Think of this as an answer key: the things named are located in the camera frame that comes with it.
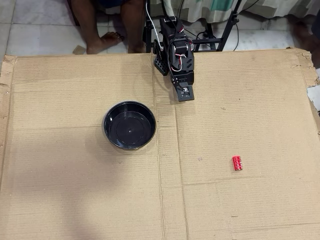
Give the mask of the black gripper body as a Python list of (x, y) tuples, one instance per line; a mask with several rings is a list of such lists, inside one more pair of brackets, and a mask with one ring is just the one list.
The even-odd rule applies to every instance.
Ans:
[(195, 58), (192, 51), (182, 54), (169, 52), (169, 74), (175, 87), (180, 87), (181, 83), (194, 83), (194, 67)]

